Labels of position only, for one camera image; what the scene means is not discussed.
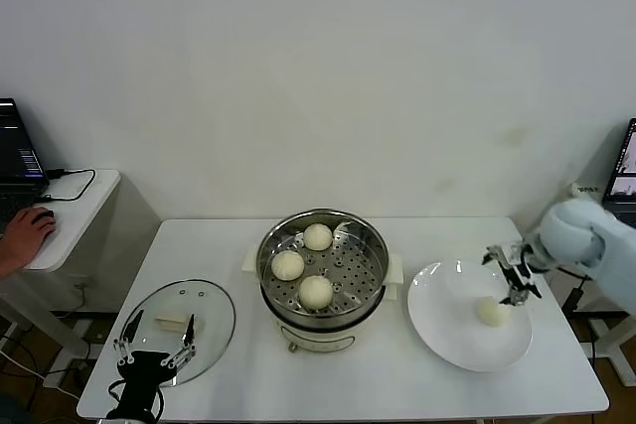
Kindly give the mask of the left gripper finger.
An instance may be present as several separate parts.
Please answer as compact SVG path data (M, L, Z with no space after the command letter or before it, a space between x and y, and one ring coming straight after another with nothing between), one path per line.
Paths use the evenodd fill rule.
M131 345L134 341L143 314L144 311L139 310L130 320L126 322L126 325L120 337L113 341L113 346L119 354L119 358L117 360L118 364L134 363Z
M166 359L167 367L181 367L186 364L195 354L195 315L190 316L186 332L182 337L181 346Z

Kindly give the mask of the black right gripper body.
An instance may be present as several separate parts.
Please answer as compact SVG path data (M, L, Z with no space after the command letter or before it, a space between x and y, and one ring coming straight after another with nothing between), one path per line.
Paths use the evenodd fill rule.
M510 285L534 285L534 273L526 260L527 247L523 243L502 246L501 269Z

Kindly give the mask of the person's bare hand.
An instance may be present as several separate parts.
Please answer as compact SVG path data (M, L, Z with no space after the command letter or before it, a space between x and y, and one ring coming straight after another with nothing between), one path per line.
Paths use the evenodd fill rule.
M5 278L29 265L55 230L54 213L46 208L27 208L17 212L1 237L1 277Z

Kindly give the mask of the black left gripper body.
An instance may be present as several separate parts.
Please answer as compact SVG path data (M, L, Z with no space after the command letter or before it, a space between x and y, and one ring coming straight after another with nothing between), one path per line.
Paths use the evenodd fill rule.
M123 391L116 406L117 417L161 417L165 407L160 385L173 379L173 369L163 363L166 352L135 351L117 363Z

